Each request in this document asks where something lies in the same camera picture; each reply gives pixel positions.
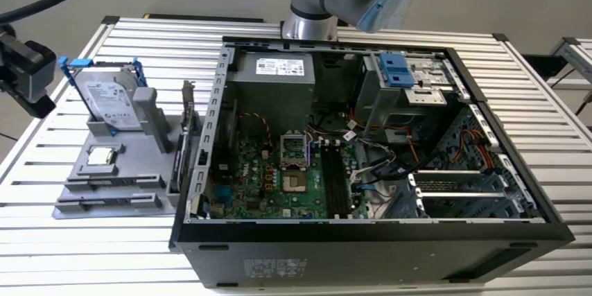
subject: slotted metal surface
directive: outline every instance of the slotted metal surface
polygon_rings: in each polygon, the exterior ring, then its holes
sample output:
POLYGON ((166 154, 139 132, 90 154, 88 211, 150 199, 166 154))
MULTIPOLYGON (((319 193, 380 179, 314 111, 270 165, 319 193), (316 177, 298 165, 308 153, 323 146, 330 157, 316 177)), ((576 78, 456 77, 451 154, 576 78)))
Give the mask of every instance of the slotted metal surface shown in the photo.
MULTIPOLYGON (((138 56, 148 83, 159 89, 159 107, 166 113, 180 112, 182 83, 194 80, 198 110, 204 113, 222 36, 279 37, 279 33, 276 24, 120 19, 115 26, 100 27, 82 56, 107 61, 138 56)), ((591 140, 555 94, 542 88, 516 58, 511 45, 483 34, 382 31, 367 35, 351 28, 342 28, 340 40, 456 48, 576 241, 484 286, 282 288, 254 293, 592 295, 591 140)), ((6 204, 0 208, 0 286, 7 287, 0 293, 218 293, 203 289, 186 257, 168 252, 171 216, 51 218, 62 183, 87 137, 80 97, 64 82, 58 90, 56 112, 28 127, 0 166, 0 203, 6 204)))

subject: expansion slot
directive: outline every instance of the expansion slot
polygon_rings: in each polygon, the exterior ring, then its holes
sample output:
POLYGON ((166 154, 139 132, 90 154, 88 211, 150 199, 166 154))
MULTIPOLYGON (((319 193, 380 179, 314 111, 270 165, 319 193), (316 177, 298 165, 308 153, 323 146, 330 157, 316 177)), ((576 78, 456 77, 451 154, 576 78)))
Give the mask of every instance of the expansion slot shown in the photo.
POLYGON ((350 213, 348 190, 346 186, 346 170, 340 147, 322 147, 323 182, 326 184, 327 215, 347 218, 350 213))

